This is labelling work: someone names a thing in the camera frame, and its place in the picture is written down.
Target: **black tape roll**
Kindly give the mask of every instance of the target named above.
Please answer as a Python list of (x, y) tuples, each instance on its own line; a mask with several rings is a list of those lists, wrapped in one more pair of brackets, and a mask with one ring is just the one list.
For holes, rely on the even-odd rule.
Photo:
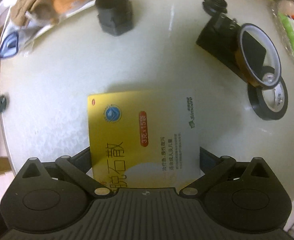
[[(259, 78), (263, 79), (268, 73), (274, 74), (274, 69), (270, 66), (263, 66)], [(288, 93), (282, 77), (280, 77), (278, 85), (272, 89), (275, 92), (274, 106), (268, 106), (263, 95), (264, 90), (261, 88), (255, 88), (248, 84), (247, 89), (250, 104), (261, 119), (279, 120), (285, 115), (288, 107)]]
[[(237, 42), (235, 59), (248, 83), (263, 89), (276, 87), (281, 77), (281, 63), (276, 47), (268, 35), (258, 26), (245, 23), (238, 30)], [(259, 75), (266, 52), (269, 55), (267, 57), (270, 57), (273, 62), (275, 72), (272, 80), (263, 81)]]

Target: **grooved rubber surface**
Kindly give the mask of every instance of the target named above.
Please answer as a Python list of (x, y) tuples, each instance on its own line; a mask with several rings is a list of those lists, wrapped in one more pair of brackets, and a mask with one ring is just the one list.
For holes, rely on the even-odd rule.
[(112, 198), (94, 201), (88, 213), (72, 226), (48, 234), (10, 230), (1, 240), (103, 239), (292, 239), (281, 229), (243, 234), (212, 221), (195, 199), (179, 197), (173, 188), (120, 189)]

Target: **white table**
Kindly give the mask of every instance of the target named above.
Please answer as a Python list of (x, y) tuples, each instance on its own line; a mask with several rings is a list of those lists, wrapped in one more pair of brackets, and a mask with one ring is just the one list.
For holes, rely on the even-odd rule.
[(202, 147), (238, 161), (262, 156), (294, 198), (294, 64), (280, 42), (268, 0), (226, 0), (239, 24), (261, 27), (282, 63), (289, 105), (279, 121), (252, 110), (247, 85), (195, 44), (210, 19), (203, 0), (132, 0), (135, 28), (112, 37), (90, 8), (37, 39), (34, 51), (3, 60), (3, 127), (18, 171), (27, 158), (54, 161), (89, 146), (87, 96), (154, 88), (194, 88)]

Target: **clear plastic wrap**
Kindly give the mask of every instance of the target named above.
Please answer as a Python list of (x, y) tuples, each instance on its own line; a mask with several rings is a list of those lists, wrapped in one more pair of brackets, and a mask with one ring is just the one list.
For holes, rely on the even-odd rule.
[(272, 1), (271, 11), (283, 45), (294, 61), (294, 3), (289, 0)]

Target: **black cylinder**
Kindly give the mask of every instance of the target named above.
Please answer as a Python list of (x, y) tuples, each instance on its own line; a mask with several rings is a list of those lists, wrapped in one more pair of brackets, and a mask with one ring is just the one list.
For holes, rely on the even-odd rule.
[(132, 6), (129, 0), (96, 0), (96, 7), (104, 32), (119, 36), (133, 28)]

